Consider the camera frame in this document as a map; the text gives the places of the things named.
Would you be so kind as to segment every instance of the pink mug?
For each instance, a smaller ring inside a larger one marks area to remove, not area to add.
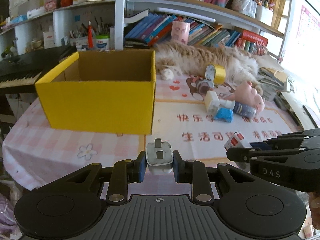
[[[190,32],[190,23],[172,22],[171,41],[180,41],[188,44],[188,37]]]

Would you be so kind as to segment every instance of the cat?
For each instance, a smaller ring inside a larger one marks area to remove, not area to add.
[[[156,46],[156,69],[163,80],[174,79],[175,75],[205,75],[209,64],[217,64],[226,69],[226,82],[240,85],[251,81],[252,87],[262,95],[257,81],[258,63],[247,51],[237,47],[189,46],[177,41],[168,41]]]

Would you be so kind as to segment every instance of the tablecloth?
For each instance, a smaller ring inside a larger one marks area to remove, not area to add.
[[[109,167],[119,160],[136,159],[154,138],[170,142],[183,159],[201,160],[214,167],[219,162],[234,164],[226,158],[223,145],[235,131],[249,141],[262,141],[297,130],[291,117],[273,102],[266,102],[265,110],[252,120],[234,115],[231,123],[214,121],[206,113],[204,96],[196,89],[198,80],[179,76],[163,81],[157,76],[150,136],[55,130],[37,99],[3,142],[4,166],[20,185],[32,190],[90,163]],[[234,85],[224,83],[215,91],[224,97],[234,91]],[[190,190],[190,185],[176,184],[172,173],[153,176],[148,171],[143,183],[129,185],[129,194],[189,194]]]

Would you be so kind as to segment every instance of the pink stuffed toy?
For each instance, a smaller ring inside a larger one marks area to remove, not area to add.
[[[252,83],[250,81],[242,82],[236,87],[233,94],[224,99],[251,106],[256,109],[256,114],[262,112],[264,109],[265,99],[262,98],[254,88],[252,88]]]

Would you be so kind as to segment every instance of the flower drawing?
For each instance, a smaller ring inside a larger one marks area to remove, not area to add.
[[[87,147],[81,146],[79,148],[78,158],[80,159],[80,158],[84,157],[84,159],[86,161],[89,161],[93,155],[96,155],[98,153],[97,151],[92,150],[92,146],[93,145],[91,143],[88,144]]]

